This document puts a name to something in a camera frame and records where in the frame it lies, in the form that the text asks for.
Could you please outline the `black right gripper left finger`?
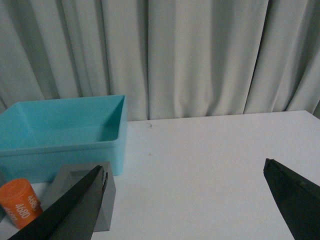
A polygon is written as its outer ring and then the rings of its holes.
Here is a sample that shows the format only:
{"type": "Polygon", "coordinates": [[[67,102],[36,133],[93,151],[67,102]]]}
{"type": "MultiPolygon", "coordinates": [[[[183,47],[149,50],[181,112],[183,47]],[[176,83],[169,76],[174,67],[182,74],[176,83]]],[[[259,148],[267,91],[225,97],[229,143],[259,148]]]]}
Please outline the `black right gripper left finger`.
{"type": "Polygon", "coordinates": [[[101,209],[104,168],[97,165],[11,240],[90,240],[101,209]]]}

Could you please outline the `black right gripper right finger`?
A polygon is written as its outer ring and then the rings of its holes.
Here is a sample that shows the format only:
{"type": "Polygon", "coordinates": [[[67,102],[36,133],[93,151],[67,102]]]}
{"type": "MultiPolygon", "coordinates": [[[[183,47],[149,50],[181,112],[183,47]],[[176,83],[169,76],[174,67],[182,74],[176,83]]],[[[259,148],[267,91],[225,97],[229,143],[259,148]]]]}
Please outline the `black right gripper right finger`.
{"type": "Polygon", "coordinates": [[[320,238],[320,187],[274,159],[267,158],[264,178],[295,240],[320,238]]]}

